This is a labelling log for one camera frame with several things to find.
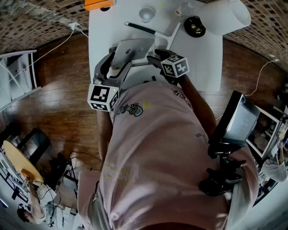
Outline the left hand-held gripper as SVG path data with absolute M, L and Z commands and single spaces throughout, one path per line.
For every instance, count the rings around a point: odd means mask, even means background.
M 119 98 L 121 84 L 125 81 L 132 62 L 126 62 L 116 76 L 107 78 L 115 52 L 112 52 L 95 66 L 93 83 L 89 85 L 87 102 L 94 110 L 110 112 Z

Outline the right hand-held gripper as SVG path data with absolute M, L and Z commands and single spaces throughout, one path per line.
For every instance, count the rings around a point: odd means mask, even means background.
M 164 78 L 173 85 L 178 84 L 178 78 L 189 73 L 189 64 L 186 57 L 175 55 L 171 50 L 156 49 L 155 53 L 164 59 L 163 61 L 153 56 L 147 56 L 150 64 L 156 68 L 162 69 Z

